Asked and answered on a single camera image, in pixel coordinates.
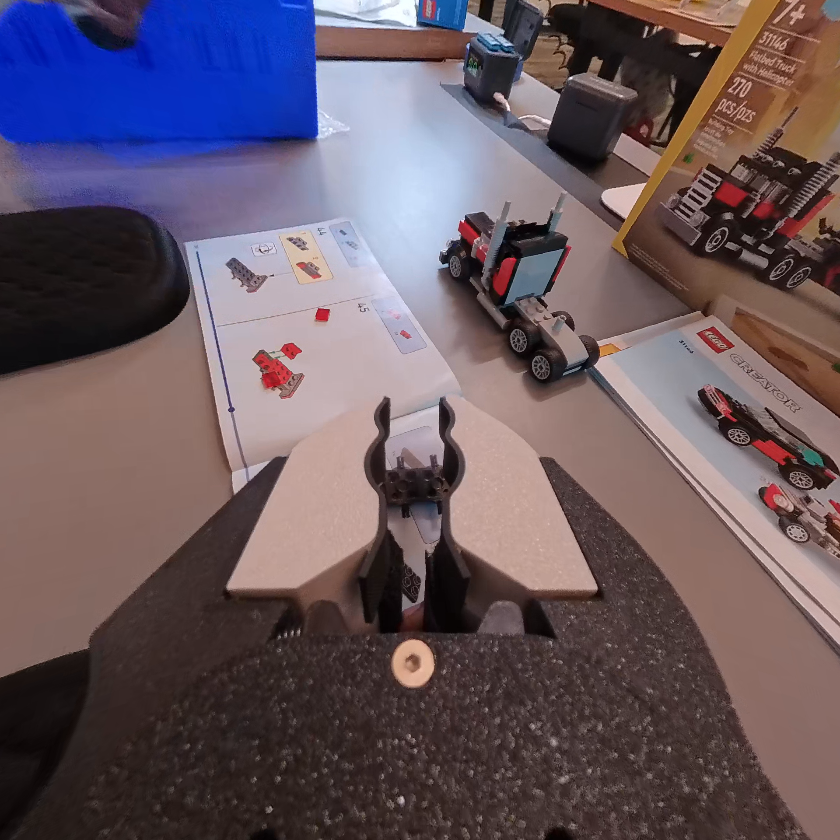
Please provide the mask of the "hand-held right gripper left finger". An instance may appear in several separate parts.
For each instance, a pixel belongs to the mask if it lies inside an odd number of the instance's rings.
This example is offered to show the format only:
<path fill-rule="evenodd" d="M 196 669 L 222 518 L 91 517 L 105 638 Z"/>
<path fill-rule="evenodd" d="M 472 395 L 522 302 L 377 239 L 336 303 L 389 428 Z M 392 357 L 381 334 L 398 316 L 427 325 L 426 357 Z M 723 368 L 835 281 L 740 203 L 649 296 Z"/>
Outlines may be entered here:
<path fill-rule="evenodd" d="M 289 599 L 302 613 L 330 602 L 353 632 L 393 630 L 395 541 L 383 491 L 390 421 L 389 398 L 368 402 L 291 450 L 228 594 Z"/>

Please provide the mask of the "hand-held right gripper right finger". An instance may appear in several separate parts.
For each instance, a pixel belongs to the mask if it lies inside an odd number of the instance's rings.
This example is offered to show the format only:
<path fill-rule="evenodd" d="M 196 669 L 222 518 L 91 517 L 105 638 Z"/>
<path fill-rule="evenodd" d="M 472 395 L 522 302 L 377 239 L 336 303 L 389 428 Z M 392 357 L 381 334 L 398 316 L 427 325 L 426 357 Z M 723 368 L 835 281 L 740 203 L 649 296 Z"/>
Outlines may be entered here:
<path fill-rule="evenodd" d="M 465 398 L 443 398 L 434 630 L 477 630 L 492 606 L 588 601 L 598 584 L 536 450 Z"/>

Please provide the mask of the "dark lego plate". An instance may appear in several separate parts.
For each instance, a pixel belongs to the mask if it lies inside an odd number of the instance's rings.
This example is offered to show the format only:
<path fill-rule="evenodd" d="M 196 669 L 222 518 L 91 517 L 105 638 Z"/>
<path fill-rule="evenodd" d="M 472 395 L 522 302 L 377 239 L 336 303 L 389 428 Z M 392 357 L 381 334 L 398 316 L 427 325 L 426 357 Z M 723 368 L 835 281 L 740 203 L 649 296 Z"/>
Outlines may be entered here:
<path fill-rule="evenodd" d="M 387 504 L 392 507 L 409 507 L 420 502 L 440 504 L 450 491 L 437 455 L 432 453 L 423 462 L 408 448 L 403 448 L 396 457 L 396 467 L 386 470 L 382 488 Z"/>

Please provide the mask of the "red black lego vehicle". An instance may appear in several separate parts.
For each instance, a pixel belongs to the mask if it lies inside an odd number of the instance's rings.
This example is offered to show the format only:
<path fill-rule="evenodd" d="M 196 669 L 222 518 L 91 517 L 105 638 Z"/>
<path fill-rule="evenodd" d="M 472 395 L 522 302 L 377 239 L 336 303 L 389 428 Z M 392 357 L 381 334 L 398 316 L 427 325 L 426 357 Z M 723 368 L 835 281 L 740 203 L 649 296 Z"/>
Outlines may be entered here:
<path fill-rule="evenodd" d="M 567 196 L 560 191 L 543 224 L 510 219 L 509 202 L 496 219 L 468 213 L 438 256 L 453 279 L 476 289 L 478 303 L 506 333 L 511 352 L 541 383 L 588 371 L 601 357 L 598 342 L 577 332 L 567 311 L 552 311 L 546 302 L 571 253 L 568 237 L 559 231 Z"/>

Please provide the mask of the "large blue plastic bin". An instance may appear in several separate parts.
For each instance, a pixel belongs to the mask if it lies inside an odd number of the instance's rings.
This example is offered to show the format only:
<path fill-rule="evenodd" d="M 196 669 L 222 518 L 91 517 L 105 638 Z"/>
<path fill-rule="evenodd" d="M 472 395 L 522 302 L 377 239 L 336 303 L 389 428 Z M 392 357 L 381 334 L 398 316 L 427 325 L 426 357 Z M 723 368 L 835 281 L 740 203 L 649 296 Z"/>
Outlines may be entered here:
<path fill-rule="evenodd" d="M 313 2 L 144 2 L 126 35 L 92 5 L 4 6 L 3 139 L 316 137 Z"/>

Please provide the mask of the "open lego instruction booklet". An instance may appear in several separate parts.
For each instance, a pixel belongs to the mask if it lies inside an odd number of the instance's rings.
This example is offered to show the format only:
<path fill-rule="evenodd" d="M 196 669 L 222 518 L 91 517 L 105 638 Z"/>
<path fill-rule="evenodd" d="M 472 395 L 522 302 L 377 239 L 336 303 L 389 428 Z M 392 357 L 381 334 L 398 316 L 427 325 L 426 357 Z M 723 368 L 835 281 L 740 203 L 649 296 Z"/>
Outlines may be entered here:
<path fill-rule="evenodd" d="M 369 402 L 463 391 L 347 217 L 185 244 L 234 492 Z"/>

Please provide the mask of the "closed lego instruction booklet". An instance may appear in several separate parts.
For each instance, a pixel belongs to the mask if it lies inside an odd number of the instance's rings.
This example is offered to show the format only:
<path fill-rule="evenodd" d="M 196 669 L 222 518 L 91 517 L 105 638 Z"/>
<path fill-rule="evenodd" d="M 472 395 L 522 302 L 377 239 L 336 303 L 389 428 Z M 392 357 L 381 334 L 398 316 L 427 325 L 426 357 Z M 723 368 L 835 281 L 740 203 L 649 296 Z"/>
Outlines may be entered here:
<path fill-rule="evenodd" d="M 699 313 L 609 339 L 593 373 L 838 650 L 838 417 Z"/>

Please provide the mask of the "lego set box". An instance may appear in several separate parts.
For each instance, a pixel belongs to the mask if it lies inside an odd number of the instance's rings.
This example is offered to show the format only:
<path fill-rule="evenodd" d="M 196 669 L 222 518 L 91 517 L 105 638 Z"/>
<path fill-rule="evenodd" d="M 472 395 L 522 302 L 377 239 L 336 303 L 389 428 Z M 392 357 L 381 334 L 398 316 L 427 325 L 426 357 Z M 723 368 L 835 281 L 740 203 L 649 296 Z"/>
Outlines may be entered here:
<path fill-rule="evenodd" d="M 751 2 L 615 249 L 690 308 L 837 351 L 838 62 L 838 2 Z"/>

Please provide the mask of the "black quilted pad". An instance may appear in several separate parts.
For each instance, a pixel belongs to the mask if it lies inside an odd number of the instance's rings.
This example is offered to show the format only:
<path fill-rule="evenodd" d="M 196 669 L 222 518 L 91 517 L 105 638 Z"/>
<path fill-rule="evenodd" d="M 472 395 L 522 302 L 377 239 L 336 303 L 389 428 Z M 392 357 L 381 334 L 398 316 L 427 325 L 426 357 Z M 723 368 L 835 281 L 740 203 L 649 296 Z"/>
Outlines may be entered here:
<path fill-rule="evenodd" d="M 1 216 L 1 373 L 75 360 L 140 340 L 189 300 L 172 234 L 119 206 Z"/>
<path fill-rule="evenodd" d="M 11 838 L 60 761 L 88 693 L 87 649 L 1 678 L 1 838 Z"/>

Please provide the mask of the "black box device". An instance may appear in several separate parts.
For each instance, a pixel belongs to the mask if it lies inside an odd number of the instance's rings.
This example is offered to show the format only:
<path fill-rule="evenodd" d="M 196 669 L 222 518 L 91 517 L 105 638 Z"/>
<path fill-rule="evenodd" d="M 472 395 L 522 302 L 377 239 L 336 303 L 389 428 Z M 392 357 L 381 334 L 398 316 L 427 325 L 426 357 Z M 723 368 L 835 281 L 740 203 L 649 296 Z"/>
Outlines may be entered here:
<path fill-rule="evenodd" d="M 570 76 L 563 86 L 547 134 L 554 151 L 590 163 L 613 152 L 638 94 L 591 73 Z"/>

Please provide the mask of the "black battery charger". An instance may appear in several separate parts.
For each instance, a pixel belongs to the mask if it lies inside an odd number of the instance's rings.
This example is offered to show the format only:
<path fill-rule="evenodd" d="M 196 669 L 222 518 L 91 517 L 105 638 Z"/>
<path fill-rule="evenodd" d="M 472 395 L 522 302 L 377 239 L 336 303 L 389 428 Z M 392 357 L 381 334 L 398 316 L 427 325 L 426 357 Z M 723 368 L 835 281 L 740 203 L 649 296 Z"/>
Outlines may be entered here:
<path fill-rule="evenodd" d="M 508 98 L 520 55 L 503 35 L 479 33 L 465 54 L 464 87 L 477 102 L 493 106 L 497 95 Z"/>

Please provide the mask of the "white plastic bags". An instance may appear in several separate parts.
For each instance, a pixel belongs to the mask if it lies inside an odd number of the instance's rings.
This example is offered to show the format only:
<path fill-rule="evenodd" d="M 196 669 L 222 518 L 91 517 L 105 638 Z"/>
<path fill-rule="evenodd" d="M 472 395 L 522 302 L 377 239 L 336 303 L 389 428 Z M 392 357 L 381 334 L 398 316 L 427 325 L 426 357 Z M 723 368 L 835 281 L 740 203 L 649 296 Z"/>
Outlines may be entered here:
<path fill-rule="evenodd" d="M 418 1 L 313 1 L 316 14 L 371 25 L 414 27 Z"/>

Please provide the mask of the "tall blue carton box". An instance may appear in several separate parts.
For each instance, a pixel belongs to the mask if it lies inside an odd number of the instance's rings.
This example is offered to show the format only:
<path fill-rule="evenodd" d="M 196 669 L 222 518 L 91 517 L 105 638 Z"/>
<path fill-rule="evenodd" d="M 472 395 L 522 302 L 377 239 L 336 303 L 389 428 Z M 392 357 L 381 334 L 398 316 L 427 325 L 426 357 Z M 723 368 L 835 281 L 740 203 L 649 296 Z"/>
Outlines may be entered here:
<path fill-rule="evenodd" d="M 466 26 L 469 1 L 423 0 L 416 6 L 416 23 L 452 31 L 462 31 Z"/>

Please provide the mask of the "wooden office desk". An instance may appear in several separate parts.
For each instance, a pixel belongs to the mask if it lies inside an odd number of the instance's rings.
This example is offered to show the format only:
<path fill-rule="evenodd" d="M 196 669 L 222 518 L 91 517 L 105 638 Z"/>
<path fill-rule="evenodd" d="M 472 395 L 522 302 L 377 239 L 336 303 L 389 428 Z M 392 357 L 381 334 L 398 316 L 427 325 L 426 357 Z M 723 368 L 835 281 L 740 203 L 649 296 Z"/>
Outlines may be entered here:
<path fill-rule="evenodd" d="M 724 46 L 738 24 L 721 23 L 711 12 L 701 13 L 689 9 L 690 3 L 665 1 L 593 1 L 585 8 L 602 8 L 624 14 L 646 25 L 667 28 L 695 41 L 713 46 Z"/>

